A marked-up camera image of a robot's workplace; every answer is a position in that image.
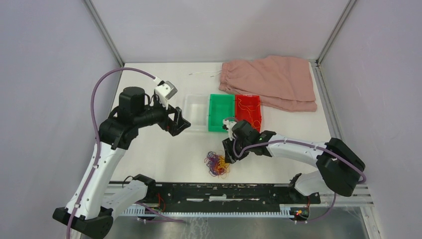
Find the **green bin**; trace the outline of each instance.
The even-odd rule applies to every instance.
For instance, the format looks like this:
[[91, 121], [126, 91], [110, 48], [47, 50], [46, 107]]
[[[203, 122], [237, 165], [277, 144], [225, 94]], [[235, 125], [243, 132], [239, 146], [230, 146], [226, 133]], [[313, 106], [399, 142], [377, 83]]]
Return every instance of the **green bin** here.
[[222, 126], [227, 117], [234, 117], [234, 95], [211, 94], [208, 131], [226, 132]]

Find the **plastic bin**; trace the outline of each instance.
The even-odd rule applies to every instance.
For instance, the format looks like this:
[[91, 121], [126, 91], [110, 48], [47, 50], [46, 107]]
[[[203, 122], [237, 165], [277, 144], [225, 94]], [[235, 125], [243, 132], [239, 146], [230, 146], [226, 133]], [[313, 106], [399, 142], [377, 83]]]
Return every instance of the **plastic bin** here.
[[208, 131], [226, 132], [222, 126], [227, 117], [234, 117], [234, 95], [210, 95]]
[[183, 118], [191, 123], [188, 131], [208, 131], [209, 95], [186, 95]]
[[254, 129], [261, 132], [261, 100], [259, 96], [235, 96], [234, 114], [238, 120], [248, 121]]

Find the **white wire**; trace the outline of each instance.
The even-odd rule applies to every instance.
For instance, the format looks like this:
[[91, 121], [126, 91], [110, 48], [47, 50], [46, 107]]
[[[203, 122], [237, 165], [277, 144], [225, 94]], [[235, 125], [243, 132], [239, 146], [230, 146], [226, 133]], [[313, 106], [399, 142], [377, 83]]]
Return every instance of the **white wire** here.
[[202, 74], [202, 73], [214, 73], [214, 72], [220, 72], [221, 70], [218, 71], [202, 71], [202, 72], [194, 72], [194, 73], [190, 73], [189, 76], [194, 75], [194, 74]]

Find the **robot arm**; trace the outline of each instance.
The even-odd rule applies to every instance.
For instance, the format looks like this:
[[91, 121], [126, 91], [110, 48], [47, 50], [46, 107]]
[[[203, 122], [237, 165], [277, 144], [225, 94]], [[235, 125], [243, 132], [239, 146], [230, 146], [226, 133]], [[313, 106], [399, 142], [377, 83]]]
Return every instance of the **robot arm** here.
[[315, 192], [332, 190], [350, 197], [363, 176], [365, 164], [337, 138], [329, 142], [307, 142], [292, 139], [272, 131], [259, 133], [245, 120], [232, 122], [224, 120], [229, 138], [222, 143], [226, 163], [235, 163], [249, 152], [268, 157], [283, 157], [314, 166], [318, 171], [298, 174], [290, 182], [299, 193], [308, 196]]
[[[138, 136], [140, 128], [157, 124], [171, 136], [176, 136], [191, 126], [183, 119], [182, 110], [168, 103], [177, 89], [170, 82], [163, 82], [158, 78], [154, 81], [158, 86], [152, 99], [148, 97], [148, 101], [153, 101], [152, 106], [151, 102], [145, 103], [146, 94], [142, 88], [128, 87], [120, 93], [119, 105], [111, 111], [99, 128], [101, 149], [99, 161], [93, 166], [98, 149], [95, 145], [89, 167], [79, 187], [65, 207], [56, 208], [53, 213], [54, 219], [65, 225], [71, 221], [71, 228], [91, 238], [102, 239], [118, 215], [145, 197], [148, 185], [155, 181], [138, 175], [125, 188], [103, 200], [117, 164], [132, 140]], [[169, 118], [170, 114], [174, 114], [173, 119]], [[84, 192], [82, 199], [77, 203], [82, 192]]]

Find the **rubber band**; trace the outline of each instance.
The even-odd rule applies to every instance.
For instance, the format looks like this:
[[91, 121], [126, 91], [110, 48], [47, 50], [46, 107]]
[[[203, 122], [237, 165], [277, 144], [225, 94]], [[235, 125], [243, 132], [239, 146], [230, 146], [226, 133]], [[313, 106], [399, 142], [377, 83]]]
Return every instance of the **rubber band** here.
[[208, 152], [204, 163], [210, 169], [209, 174], [213, 177], [225, 175], [222, 178], [226, 178], [229, 173], [229, 165], [225, 162], [224, 156], [218, 155], [215, 152]]

